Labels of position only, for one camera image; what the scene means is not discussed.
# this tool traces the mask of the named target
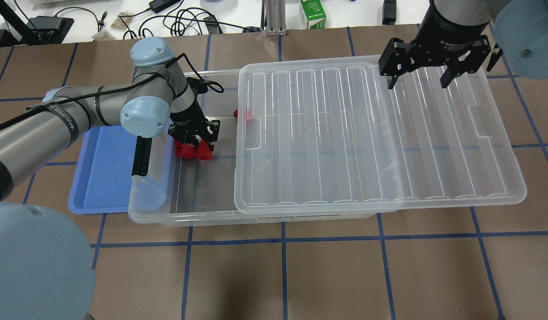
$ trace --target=blue tray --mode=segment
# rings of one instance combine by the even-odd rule
[[[70,211],[128,212],[135,149],[136,137],[121,126],[89,130],[68,199]]]

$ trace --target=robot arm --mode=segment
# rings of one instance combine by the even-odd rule
[[[455,77],[475,73],[491,52],[481,35],[491,19],[498,44],[488,71],[505,51],[518,75],[548,78],[548,0],[430,0],[416,38],[390,39],[379,60],[393,89],[398,77],[420,67],[440,67],[446,88]]]
[[[185,77],[176,63],[183,55],[175,57],[156,37],[136,43],[130,55],[137,67],[132,85],[55,89],[0,125],[0,200],[95,126],[122,125],[149,139],[171,118],[170,135],[183,144],[216,141],[220,122],[208,121],[196,100],[209,83]]]

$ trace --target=green box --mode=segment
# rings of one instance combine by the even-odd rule
[[[300,0],[300,3],[308,29],[325,29],[327,16],[321,5],[321,0]]]

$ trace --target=clear plastic box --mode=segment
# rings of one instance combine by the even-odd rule
[[[206,72],[226,89],[199,97],[205,114],[221,120],[213,160],[177,160],[171,139],[159,136],[148,176],[133,177],[131,219],[174,226],[351,219],[524,199],[483,71],[441,89],[443,69],[419,69],[390,91],[378,58]],[[237,122],[236,108],[248,117]]]

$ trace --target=translucent lid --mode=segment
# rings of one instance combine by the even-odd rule
[[[526,187],[483,71],[394,90],[378,56],[247,65],[239,74],[242,213],[386,212],[518,203]]]

